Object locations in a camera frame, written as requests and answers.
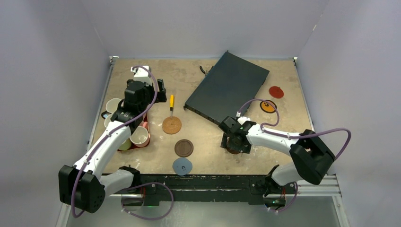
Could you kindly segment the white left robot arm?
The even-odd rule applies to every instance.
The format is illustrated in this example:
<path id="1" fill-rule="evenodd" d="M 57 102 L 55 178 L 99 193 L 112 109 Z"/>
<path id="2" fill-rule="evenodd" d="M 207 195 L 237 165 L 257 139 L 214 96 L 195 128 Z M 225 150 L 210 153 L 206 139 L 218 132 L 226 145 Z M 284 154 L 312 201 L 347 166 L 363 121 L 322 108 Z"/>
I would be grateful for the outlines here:
<path id="1" fill-rule="evenodd" d="M 122 166 L 109 175 L 103 175 L 118 148 L 140 126 L 144 115 L 154 103 L 166 102 L 162 79 L 157 85 L 127 80 L 124 99 L 110 114 L 111 121 L 93 147 L 72 166 L 64 165 L 59 173 L 59 195 L 62 203 L 95 213 L 104 199 L 120 190 L 136 193 L 140 190 L 140 172 Z"/>

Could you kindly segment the red round coaster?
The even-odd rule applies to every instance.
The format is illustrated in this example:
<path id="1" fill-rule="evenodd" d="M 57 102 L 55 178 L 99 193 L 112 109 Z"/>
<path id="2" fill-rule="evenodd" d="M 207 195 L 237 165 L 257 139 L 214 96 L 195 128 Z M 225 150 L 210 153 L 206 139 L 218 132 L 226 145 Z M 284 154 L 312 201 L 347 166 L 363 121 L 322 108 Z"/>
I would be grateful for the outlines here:
<path id="1" fill-rule="evenodd" d="M 277 98 L 280 99 L 284 96 L 284 92 L 283 90 L 278 87 L 278 86 L 271 86 L 269 88 L 269 94 L 273 97 L 273 98 Z"/>

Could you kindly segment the orange smiley coaster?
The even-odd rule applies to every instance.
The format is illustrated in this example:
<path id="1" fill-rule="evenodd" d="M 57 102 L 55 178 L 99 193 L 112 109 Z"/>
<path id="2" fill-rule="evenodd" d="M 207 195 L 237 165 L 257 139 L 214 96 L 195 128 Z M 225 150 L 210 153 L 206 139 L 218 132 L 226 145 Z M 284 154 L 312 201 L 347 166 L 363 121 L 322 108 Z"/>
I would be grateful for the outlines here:
<path id="1" fill-rule="evenodd" d="M 271 100 L 261 101 L 259 106 L 263 112 L 268 113 L 268 114 L 275 113 L 276 109 L 277 109 L 277 105 Z"/>

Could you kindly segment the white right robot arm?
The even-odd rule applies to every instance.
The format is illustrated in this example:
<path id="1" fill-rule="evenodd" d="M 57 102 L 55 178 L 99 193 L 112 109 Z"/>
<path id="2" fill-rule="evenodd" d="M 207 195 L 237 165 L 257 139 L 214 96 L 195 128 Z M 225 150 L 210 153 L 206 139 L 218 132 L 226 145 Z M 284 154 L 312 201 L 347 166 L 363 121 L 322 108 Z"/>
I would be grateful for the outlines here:
<path id="1" fill-rule="evenodd" d="M 187 119 L 171 142 L 160 145 L 179 157 L 173 164 L 178 175 L 266 175 L 270 192 L 298 180 L 320 184 L 335 155 L 317 133 L 278 131 L 245 116 L 261 86 L 246 80 L 200 83 L 184 109 L 203 120 Z"/>

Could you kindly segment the dark wooden coaster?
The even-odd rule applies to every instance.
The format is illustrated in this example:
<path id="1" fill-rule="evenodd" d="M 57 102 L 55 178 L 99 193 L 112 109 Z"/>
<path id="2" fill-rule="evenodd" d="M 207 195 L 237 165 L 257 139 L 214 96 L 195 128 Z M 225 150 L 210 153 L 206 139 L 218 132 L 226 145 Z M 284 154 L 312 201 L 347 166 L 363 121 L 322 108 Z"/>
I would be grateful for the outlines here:
<path id="1" fill-rule="evenodd" d="M 240 154 L 241 152 L 240 151 L 236 151 L 236 150 L 231 150 L 231 149 L 226 149 L 230 154 L 234 154 L 234 155 L 237 155 L 237 154 Z"/>
<path id="2" fill-rule="evenodd" d="M 180 157 L 188 157 L 194 149 L 193 143 L 190 140 L 182 139 L 176 142 L 174 151 Z"/>

